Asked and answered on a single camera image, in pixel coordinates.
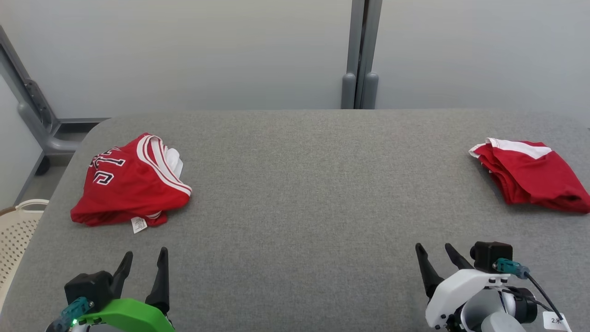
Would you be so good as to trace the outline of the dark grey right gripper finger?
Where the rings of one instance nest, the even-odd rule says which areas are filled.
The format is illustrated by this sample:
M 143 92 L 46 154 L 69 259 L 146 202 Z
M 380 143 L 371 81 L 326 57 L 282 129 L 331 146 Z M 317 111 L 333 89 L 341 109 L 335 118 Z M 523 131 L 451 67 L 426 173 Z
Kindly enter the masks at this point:
M 436 288 L 444 281 L 444 278 L 440 277 L 434 267 L 431 265 L 428 257 L 428 253 L 421 243 L 415 244 L 415 250 L 417 259 L 419 261 L 419 268 L 422 277 L 422 283 L 425 288 L 426 296 L 432 299 Z
M 449 259 L 459 270 L 474 269 L 472 264 L 470 264 L 470 262 L 464 258 L 464 256 L 460 255 L 459 252 L 457 252 L 457 250 L 452 246 L 452 244 L 446 243 L 444 247 Z

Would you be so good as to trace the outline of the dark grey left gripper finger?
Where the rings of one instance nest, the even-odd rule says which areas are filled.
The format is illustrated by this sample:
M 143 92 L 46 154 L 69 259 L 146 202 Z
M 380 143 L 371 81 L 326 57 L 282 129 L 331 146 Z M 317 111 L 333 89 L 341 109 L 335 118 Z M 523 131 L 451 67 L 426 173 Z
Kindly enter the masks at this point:
M 158 309 L 165 317 L 170 310 L 170 284 L 169 284 L 169 253 L 168 248 L 162 247 L 157 259 L 158 271 L 154 279 L 150 294 L 146 297 L 145 304 Z
M 114 275 L 112 276 L 112 283 L 110 285 L 110 290 L 112 292 L 113 299 L 120 299 L 122 290 L 124 288 L 124 282 L 126 278 L 129 276 L 131 264 L 133 261 L 133 252 L 128 251 L 124 255 L 124 258 L 121 260 L 120 265 L 118 266 L 117 270 L 115 271 Z

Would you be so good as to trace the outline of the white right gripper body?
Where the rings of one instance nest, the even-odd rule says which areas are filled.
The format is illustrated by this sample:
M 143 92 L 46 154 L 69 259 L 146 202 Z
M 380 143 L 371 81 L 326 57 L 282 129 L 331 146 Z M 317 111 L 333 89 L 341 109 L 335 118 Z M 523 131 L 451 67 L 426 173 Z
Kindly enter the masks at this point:
M 452 326 L 448 320 L 454 316 L 459 329 L 482 331 L 489 316 L 512 321 L 513 301 L 502 292 L 508 278 L 508 274 L 484 273 L 476 269 L 453 273 L 436 288 L 426 306 L 426 323 L 430 328 L 440 330 Z

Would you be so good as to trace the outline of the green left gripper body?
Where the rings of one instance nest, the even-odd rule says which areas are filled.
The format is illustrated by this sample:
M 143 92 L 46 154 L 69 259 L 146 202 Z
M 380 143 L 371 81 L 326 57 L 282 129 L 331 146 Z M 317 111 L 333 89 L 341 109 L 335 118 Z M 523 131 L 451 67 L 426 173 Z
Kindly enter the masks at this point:
M 88 324 L 107 324 L 124 332 L 175 331 L 160 309 L 132 298 L 112 300 L 101 311 L 87 313 L 77 320 Z

